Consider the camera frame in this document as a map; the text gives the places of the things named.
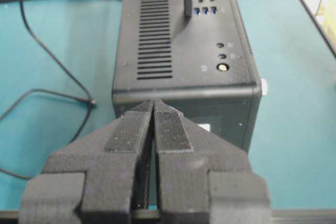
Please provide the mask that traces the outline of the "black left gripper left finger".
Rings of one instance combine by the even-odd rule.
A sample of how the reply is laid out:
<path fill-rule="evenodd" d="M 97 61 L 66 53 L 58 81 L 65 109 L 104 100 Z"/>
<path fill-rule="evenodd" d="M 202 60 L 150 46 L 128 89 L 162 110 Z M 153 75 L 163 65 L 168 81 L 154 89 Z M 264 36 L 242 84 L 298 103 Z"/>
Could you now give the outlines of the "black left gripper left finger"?
<path fill-rule="evenodd" d="M 130 223 L 149 204 L 153 102 L 52 153 L 31 179 L 19 223 Z"/>

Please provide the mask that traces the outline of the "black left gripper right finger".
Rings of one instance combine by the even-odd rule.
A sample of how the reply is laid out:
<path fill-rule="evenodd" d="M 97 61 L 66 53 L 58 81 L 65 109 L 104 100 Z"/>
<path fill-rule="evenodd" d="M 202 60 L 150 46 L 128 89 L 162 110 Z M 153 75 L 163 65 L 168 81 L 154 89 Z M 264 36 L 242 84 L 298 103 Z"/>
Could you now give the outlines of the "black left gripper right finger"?
<path fill-rule="evenodd" d="M 160 100 L 153 108 L 163 223 L 270 223 L 270 198 L 245 151 Z"/>

